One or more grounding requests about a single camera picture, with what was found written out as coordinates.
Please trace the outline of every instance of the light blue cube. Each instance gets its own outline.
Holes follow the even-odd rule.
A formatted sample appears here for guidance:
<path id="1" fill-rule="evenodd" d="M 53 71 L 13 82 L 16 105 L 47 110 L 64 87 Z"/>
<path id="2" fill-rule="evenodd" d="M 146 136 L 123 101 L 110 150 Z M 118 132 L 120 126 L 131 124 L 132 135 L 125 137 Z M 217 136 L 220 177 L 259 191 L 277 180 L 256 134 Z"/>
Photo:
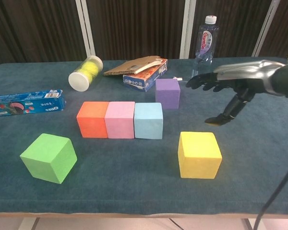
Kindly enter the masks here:
<path id="1" fill-rule="evenodd" d="M 135 138 L 162 139 L 162 132 L 161 103 L 136 103 L 134 108 Z"/>

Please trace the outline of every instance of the yellow cube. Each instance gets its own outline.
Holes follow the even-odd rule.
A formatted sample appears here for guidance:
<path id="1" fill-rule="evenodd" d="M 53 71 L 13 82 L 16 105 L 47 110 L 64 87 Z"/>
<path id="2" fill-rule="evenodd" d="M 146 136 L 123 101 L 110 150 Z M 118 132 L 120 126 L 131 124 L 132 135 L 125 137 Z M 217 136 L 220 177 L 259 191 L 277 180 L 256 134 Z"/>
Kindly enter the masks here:
<path id="1" fill-rule="evenodd" d="M 181 178 L 214 179 L 222 161 L 215 135 L 181 132 L 178 160 Z"/>

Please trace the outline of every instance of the dark brown curtain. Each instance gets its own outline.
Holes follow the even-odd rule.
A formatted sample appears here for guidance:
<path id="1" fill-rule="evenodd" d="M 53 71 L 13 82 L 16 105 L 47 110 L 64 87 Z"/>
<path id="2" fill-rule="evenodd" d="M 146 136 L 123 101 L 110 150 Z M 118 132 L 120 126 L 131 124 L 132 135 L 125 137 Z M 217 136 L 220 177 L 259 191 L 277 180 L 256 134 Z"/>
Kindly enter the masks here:
<path id="1" fill-rule="evenodd" d="M 0 64 L 85 57 L 75 0 L 0 0 Z"/>
<path id="2" fill-rule="evenodd" d="M 184 0 L 86 0 L 101 59 L 179 58 Z"/>
<path id="3" fill-rule="evenodd" d="M 259 56 L 288 57 L 288 0 L 281 0 Z"/>
<path id="4" fill-rule="evenodd" d="M 271 0 L 197 0 L 190 47 L 195 58 L 198 28 L 207 15 L 220 26 L 215 57 L 251 56 Z"/>

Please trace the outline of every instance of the black cable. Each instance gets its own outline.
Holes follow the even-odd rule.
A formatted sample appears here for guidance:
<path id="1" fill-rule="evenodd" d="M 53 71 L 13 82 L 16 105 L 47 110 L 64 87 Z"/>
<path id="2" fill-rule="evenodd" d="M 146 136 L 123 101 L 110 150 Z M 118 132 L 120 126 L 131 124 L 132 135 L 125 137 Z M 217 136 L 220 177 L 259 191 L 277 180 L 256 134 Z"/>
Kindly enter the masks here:
<path id="1" fill-rule="evenodd" d="M 280 193 L 280 191 L 284 188 L 284 186 L 286 185 L 287 181 L 288 181 L 288 172 L 286 173 L 286 175 L 284 176 L 284 178 L 282 179 L 282 181 L 280 182 L 280 184 L 278 185 L 276 190 L 272 193 L 272 195 L 270 196 L 268 201 L 264 204 L 263 208 L 259 212 L 259 214 L 258 214 L 258 216 L 256 218 L 256 221 L 255 221 L 253 230 L 257 230 L 258 229 L 259 222 L 260 222 L 262 216 L 264 215 L 266 210 L 269 208 L 269 206 L 272 204 L 272 202 L 275 200 L 275 198 Z"/>
<path id="2" fill-rule="evenodd" d="M 178 228 L 180 228 L 180 230 L 184 230 L 178 223 L 176 223 L 175 221 L 172 220 L 172 218 L 168 218 L 170 221 L 173 222 L 173 224 L 175 224 Z"/>

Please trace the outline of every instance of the white lid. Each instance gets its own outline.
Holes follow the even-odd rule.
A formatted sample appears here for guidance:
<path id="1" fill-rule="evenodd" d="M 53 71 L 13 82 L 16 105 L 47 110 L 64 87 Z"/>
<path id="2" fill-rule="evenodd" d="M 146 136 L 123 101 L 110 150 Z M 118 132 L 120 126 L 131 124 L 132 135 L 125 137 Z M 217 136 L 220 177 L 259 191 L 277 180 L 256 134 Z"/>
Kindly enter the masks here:
<path id="1" fill-rule="evenodd" d="M 73 72 L 68 77 L 68 82 L 74 90 L 83 92 L 88 89 L 90 83 L 84 74 Z"/>
<path id="2" fill-rule="evenodd" d="M 102 71 L 104 64 L 99 57 L 92 55 L 90 56 L 89 60 L 93 61 L 97 65 L 99 72 Z"/>
<path id="3" fill-rule="evenodd" d="M 213 15 L 206 16 L 205 23 L 206 24 L 215 24 L 216 23 L 216 16 L 213 16 Z"/>

